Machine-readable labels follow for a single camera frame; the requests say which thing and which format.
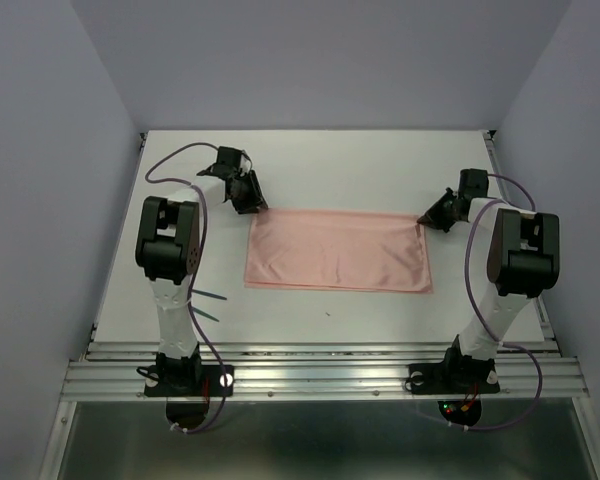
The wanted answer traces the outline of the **pink satin napkin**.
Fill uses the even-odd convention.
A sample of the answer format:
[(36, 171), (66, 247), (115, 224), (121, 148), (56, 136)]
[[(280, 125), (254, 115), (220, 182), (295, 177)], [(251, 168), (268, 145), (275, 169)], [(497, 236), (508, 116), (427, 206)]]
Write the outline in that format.
[(430, 293), (424, 227), (414, 215), (270, 209), (252, 220), (251, 288)]

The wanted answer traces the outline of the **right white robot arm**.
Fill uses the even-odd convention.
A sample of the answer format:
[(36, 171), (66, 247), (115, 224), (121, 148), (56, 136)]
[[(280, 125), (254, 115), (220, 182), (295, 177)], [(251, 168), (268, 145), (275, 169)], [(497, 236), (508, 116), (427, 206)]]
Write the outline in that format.
[[(560, 273), (559, 217), (489, 197), (492, 177), (485, 170), (463, 169), (458, 188), (448, 188), (417, 220), (424, 227), (445, 233), (459, 222), (470, 225), (463, 276), (474, 315), (455, 341), (461, 356), (440, 366), (441, 381), (452, 390), (462, 390), (475, 380), (471, 360), (490, 361), (501, 346), (513, 347), (504, 342), (507, 331), (531, 300), (556, 285)], [(489, 285), (482, 300), (477, 301), (471, 287), (470, 262), (474, 237), (480, 229), (490, 234), (485, 265)]]

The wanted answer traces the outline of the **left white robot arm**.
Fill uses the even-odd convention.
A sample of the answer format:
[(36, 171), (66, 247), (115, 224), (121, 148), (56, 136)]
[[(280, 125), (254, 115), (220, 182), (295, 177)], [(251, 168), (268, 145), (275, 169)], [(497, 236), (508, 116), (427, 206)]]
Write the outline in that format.
[[(176, 155), (207, 147), (215, 161), (192, 180), (159, 178), (155, 172)], [(159, 360), (175, 360), (168, 382), (179, 393), (195, 392), (203, 371), (189, 361), (199, 356), (200, 329), (192, 316), (193, 282), (198, 272), (210, 223), (210, 210), (230, 203), (237, 214), (258, 214), (268, 208), (251, 158), (244, 150), (207, 142), (187, 144), (148, 169), (152, 185), (173, 183), (181, 188), (166, 196), (148, 196), (142, 204), (135, 246), (136, 264), (152, 288), (159, 324)]]

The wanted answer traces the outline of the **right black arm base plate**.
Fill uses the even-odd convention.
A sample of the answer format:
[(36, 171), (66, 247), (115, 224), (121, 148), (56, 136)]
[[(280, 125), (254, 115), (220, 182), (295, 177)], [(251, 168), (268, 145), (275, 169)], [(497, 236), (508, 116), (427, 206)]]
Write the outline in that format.
[(493, 368), (450, 366), (443, 363), (416, 363), (408, 366), (405, 389), (414, 395), (497, 394), (498, 380), (488, 382)]

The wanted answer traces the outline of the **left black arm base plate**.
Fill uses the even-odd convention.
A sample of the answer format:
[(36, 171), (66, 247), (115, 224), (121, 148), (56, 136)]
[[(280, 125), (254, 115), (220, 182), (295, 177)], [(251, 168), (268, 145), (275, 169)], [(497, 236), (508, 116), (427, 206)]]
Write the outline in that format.
[(229, 398), (234, 394), (234, 367), (201, 365), (195, 370), (171, 369), (159, 372), (155, 365), (138, 367), (144, 379), (143, 395), (148, 398)]

